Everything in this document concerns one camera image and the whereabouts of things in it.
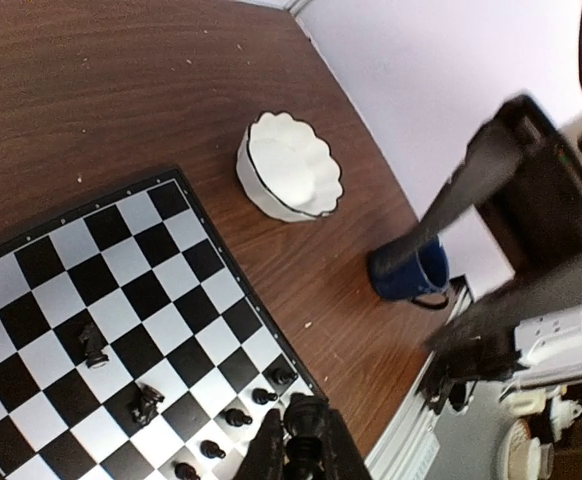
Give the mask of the black pawn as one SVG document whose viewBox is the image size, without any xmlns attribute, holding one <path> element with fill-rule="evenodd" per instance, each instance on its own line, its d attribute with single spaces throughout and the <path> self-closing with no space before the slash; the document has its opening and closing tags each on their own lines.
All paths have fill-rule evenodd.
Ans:
<svg viewBox="0 0 582 480">
<path fill-rule="evenodd" d="M 226 452 L 212 440 L 203 440 L 200 443 L 201 454 L 208 459 L 224 459 Z"/>
<path fill-rule="evenodd" d="M 239 408 L 230 408 L 224 412 L 226 423 L 232 427 L 240 428 L 251 425 L 253 419 L 244 410 Z"/>
<path fill-rule="evenodd" d="M 174 466 L 174 474 L 178 480 L 200 480 L 201 479 L 196 468 L 187 462 L 177 463 Z"/>
<path fill-rule="evenodd" d="M 276 402 L 278 396 L 274 392 L 269 392 L 264 388 L 255 388 L 252 391 L 251 398 L 254 403 L 258 405 L 266 405 L 268 403 Z"/>
</svg>

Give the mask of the black grey chessboard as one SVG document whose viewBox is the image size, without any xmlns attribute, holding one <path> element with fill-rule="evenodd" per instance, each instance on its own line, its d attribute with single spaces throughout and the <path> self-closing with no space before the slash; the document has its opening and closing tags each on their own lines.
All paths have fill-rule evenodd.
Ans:
<svg viewBox="0 0 582 480">
<path fill-rule="evenodd" d="M 109 362 L 89 369 L 95 323 Z M 295 382 L 275 385 L 286 368 Z M 165 400 L 131 417 L 144 385 Z M 278 396 L 320 389 L 183 173 L 126 186 L 0 245 L 0 479 L 229 479 Z M 251 425 L 228 425 L 244 410 Z M 208 459 L 200 443 L 226 452 Z"/>
</svg>

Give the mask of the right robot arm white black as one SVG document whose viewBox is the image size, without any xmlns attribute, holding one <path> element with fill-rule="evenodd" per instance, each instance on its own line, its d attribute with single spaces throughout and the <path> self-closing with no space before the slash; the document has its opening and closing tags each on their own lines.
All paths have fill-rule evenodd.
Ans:
<svg viewBox="0 0 582 480">
<path fill-rule="evenodd" d="M 582 91 L 582 9 L 579 31 Z M 529 367 L 514 339 L 521 322 L 582 306 L 582 116 L 557 127 L 532 96 L 505 101 L 422 219 L 368 254 L 376 294 L 418 307 L 426 295 L 444 294 L 449 267 L 439 234 L 472 208 L 514 276 L 427 339 L 434 364 L 419 389 L 435 412 L 457 388 L 505 381 Z"/>
</svg>

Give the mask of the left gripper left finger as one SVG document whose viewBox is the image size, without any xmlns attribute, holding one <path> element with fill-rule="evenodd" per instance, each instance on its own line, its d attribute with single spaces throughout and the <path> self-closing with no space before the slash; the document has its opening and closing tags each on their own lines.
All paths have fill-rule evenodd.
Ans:
<svg viewBox="0 0 582 480">
<path fill-rule="evenodd" d="M 284 429 L 281 412 L 271 409 L 250 442 L 235 480 L 280 480 L 283 478 Z"/>
</svg>

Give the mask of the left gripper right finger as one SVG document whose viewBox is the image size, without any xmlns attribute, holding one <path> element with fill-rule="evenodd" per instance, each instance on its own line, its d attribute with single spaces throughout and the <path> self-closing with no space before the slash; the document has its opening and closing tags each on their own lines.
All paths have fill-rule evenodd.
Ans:
<svg viewBox="0 0 582 480">
<path fill-rule="evenodd" d="M 354 439 L 341 413 L 328 409 L 322 435 L 325 478 L 331 480 L 370 480 Z"/>
</svg>

